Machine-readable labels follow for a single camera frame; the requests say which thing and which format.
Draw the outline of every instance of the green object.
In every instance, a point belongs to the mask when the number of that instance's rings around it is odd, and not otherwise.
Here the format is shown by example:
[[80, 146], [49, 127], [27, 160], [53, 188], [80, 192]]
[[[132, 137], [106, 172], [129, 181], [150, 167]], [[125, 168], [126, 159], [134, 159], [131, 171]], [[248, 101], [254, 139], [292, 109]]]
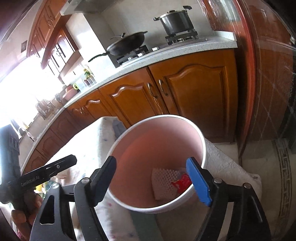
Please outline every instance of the green object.
[[130, 211], [133, 224], [141, 241], [163, 241], [155, 215]]
[[91, 77], [91, 73], [87, 69], [84, 69], [83, 71], [86, 78]]

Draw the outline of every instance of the stainless steel pot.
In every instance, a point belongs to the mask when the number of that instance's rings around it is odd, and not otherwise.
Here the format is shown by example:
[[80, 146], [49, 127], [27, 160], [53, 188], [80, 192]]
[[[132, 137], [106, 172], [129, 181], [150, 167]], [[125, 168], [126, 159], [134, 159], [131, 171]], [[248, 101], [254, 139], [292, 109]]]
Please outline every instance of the stainless steel pot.
[[192, 7], [183, 6], [184, 10], [171, 10], [160, 17], [154, 18], [154, 21], [160, 20], [167, 35], [175, 35], [180, 32], [188, 31], [193, 29], [193, 24], [188, 16], [187, 9], [190, 10]]

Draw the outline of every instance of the blue gripper pad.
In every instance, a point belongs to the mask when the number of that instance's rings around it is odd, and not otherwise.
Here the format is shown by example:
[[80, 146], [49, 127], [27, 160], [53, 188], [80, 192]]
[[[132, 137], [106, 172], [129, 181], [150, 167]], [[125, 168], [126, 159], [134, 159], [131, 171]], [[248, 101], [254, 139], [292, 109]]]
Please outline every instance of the blue gripper pad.
[[200, 172], [203, 169], [195, 160], [195, 158], [190, 157], [187, 159], [186, 170], [192, 181], [199, 200], [209, 207], [212, 203], [212, 199], [210, 197], [210, 188]]

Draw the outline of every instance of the range hood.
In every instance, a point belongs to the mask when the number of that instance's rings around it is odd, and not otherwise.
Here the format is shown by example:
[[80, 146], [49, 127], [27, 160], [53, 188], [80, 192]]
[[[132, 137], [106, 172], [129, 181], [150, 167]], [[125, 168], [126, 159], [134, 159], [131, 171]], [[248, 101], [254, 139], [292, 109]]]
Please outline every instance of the range hood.
[[74, 13], [97, 13], [103, 12], [106, 8], [119, 0], [68, 0], [61, 9], [61, 15]]

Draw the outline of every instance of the window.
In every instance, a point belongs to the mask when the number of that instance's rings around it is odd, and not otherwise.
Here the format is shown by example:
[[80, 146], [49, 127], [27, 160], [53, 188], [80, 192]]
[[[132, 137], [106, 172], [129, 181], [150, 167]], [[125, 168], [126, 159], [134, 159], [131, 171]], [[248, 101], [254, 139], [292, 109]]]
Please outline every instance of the window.
[[29, 125], [38, 113], [38, 100], [51, 100], [61, 90], [61, 82], [50, 71], [41, 69], [40, 59], [25, 59], [0, 82], [1, 126], [10, 119], [20, 126]]

